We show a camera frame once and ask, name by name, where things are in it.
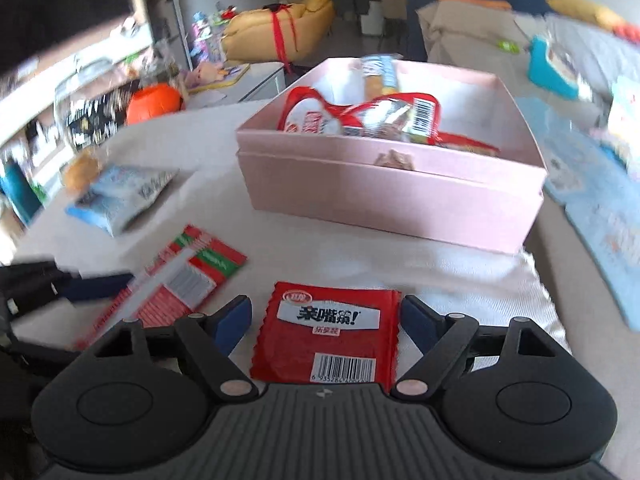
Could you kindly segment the red spicy strip packet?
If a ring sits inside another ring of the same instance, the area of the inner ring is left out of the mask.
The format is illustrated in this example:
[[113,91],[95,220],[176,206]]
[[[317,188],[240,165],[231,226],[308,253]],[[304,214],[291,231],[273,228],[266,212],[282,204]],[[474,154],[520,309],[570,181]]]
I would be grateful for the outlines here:
[[370,384],[388,390],[397,367],[401,294],[277,282],[250,376],[280,384]]

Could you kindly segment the small bread bun packet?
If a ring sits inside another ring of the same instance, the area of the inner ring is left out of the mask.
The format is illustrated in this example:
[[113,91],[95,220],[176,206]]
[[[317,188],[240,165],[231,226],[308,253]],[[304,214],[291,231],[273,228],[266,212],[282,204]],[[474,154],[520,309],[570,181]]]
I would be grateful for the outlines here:
[[78,153],[61,170],[62,185],[70,192],[81,192],[96,180],[103,168],[103,159],[93,152]]

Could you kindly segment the blue white snack packet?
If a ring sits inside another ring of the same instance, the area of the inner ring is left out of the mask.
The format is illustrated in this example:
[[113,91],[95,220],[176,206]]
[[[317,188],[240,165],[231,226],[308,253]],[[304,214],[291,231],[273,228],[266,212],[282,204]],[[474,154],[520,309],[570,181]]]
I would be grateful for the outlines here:
[[65,213],[111,237],[119,236],[156,203],[177,174],[173,169],[107,166]]

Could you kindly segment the red Beijing duck snack packet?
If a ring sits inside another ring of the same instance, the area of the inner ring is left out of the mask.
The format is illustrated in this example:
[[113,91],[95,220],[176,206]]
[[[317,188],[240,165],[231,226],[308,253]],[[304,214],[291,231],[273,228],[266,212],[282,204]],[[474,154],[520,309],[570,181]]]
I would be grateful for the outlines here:
[[341,136],[340,117],[347,109],[347,105],[328,102],[314,88],[295,87],[286,96],[278,129],[284,133]]

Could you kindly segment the black plum snack bag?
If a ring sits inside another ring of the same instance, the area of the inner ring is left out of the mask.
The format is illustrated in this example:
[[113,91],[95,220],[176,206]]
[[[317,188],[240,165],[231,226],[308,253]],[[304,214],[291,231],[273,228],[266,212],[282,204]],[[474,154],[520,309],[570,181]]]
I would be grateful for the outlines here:
[[75,152],[111,139],[125,125],[132,93],[111,92],[86,101],[62,118],[66,140]]

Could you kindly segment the light blue cartoon mat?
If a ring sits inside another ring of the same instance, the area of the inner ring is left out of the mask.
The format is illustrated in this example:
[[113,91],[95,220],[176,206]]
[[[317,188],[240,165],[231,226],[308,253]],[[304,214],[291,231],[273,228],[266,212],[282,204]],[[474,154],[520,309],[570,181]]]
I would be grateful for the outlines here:
[[639,185],[597,142],[547,103],[518,98],[538,143],[547,194],[564,209],[616,301],[639,329]]

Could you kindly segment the orange round pumpkin container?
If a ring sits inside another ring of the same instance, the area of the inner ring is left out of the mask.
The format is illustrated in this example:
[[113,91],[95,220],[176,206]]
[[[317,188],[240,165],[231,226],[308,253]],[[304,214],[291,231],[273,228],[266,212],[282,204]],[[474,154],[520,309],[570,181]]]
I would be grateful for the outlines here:
[[127,107],[128,126],[178,112],[182,109],[180,92],[169,84],[153,84],[134,92]]

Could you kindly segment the white low side table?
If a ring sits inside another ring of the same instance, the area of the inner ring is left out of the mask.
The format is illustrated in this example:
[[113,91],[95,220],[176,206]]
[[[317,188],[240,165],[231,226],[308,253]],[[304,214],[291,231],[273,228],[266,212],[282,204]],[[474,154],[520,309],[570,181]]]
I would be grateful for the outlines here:
[[243,65],[223,81],[189,90],[186,110],[270,100],[286,87],[284,66],[280,62]]

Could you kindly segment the pink plush toy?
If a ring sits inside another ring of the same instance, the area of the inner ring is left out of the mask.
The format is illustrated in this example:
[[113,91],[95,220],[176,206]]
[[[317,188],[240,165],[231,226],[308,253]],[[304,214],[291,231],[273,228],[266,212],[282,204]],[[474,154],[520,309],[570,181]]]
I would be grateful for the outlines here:
[[186,74],[186,84],[190,87],[205,86],[222,81],[225,76],[222,64],[205,61]]

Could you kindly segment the black television screen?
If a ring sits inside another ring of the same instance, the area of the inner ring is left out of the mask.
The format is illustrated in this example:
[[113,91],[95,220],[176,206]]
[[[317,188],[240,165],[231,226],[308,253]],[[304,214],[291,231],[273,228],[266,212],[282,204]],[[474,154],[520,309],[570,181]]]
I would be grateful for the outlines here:
[[131,0],[1,0],[1,71],[133,10]]

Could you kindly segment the blue tissue box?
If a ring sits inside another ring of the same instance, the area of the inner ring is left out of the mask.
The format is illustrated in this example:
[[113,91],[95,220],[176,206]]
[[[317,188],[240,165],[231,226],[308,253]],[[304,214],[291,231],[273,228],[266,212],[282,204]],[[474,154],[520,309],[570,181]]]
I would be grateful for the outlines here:
[[570,55],[548,36],[536,35],[529,44],[527,76],[536,86],[569,101],[591,101],[593,92]]

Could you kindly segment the grey covered sofa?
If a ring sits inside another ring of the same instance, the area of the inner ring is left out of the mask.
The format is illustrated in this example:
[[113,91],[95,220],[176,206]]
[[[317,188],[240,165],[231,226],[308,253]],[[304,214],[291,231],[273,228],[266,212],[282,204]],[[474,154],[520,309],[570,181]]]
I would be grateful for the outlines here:
[[[597,26],[565,16],[532,15],[483,8],[457,1],[432,2],[416,11],[427,59],[497,75],[514,96],[536,96],[588,126],[596,124],[612,102],[616,81],[639,81],[639,48]],[[588,82],[594,102],[570,102],[532,84],[529,44],[548,36],[569,55]],[[518,44],[520,54],[504,52],[500,40]]]

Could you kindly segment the green toy on sofa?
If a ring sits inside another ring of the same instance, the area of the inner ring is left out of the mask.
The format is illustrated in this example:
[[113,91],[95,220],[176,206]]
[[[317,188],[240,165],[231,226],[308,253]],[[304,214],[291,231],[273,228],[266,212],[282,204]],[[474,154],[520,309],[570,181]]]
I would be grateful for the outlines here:
[[521,48],[515,42],[509,40],[500,40],[497,42],[497,47],[504,52],[512,53],[512,54],[520,54]]

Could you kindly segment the colourful bottles cluster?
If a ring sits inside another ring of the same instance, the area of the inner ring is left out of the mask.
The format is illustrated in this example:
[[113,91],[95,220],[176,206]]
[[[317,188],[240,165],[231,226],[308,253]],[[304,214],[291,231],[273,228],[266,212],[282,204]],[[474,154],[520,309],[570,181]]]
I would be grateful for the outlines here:
[[203,62],[221,63],[227,61],[222,46],[222,37],[228,23],[235,16],[235,8],[217,10],[213,14],[196,12],[192,18],[191,58],[195,66]]

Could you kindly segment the yellow cushion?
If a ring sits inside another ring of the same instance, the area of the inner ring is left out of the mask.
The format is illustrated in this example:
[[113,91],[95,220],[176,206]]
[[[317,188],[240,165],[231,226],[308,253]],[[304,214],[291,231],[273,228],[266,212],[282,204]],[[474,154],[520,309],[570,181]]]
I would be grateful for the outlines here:
[[626,20],[620,14],[590,0],[546,0],[546,3],[557,14],[598,26],[609,32],[626,24]]

